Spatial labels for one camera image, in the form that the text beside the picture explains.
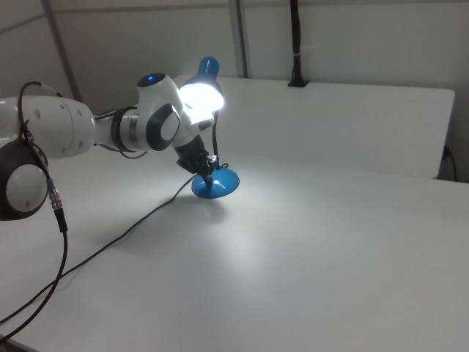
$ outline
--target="blue lamp base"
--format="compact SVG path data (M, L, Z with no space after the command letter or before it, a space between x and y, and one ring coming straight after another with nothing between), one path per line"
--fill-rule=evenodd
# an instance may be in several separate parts
M240 185L240 178L230 169L213 170L212 179L212 185L207 186L204 179L197 176L192 181L192 192L201 198L220 198L232 193Z

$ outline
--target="robotic arm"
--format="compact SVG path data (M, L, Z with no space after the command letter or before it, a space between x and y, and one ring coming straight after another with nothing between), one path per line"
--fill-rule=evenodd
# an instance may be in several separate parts
M48 158L67 158L92 145L122 152L161 151L172 145L177 163L211 185L216 157L204 148L200 132L214 123L210 112L183 103L176 84L164 73L142 77L139 102L96 117L78 101L59 96L25 96L22 107L34 143ZM0 220L24 219L45 201L45 175L19 138L18 99L0 100Z

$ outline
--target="blue desk lamp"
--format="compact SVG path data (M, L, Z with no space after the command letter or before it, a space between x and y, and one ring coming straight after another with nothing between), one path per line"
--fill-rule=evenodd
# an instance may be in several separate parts
M220 198L232 193L240 184L236 172L220 166L216 142L216 125L218 110L224 105L224 98L217 75L220 65L216 58L208 56L200 61L199 72L184 83L180 97L190 108L214 113L212 140L216 166L212 173L212 184L207 185L204 179L197 176L192 181L192 192L201 198Z

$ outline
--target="table surface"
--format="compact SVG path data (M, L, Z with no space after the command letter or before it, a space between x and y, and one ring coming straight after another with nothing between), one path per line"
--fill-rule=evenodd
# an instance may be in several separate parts
M52 161L71 268L190 177L173 150ZM469 186L222 155L236 192L167 208L64 280L39 351L467 351ZM0 316L59 266L48 206L0 223ZM37 306L0 328L6 334Z

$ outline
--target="white wall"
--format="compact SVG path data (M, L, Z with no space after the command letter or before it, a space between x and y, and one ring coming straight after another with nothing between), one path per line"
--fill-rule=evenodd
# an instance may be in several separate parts
M459 180L469 182L469 3L331 2L336 4L300 6L303 77L453 89L456 98L447 142L454 151ZM288 1L247 0L245 21L252 77L289 79ZM444 163L442 176L452 180L449 162Z
M40 1L0 1L0 48L0 97L18 95L27 81L47 83L72 97Z
M95 113L136 103L142 76L195 73L206 55L219 59L221 76L237 76L227 0L52 5L84 102Z

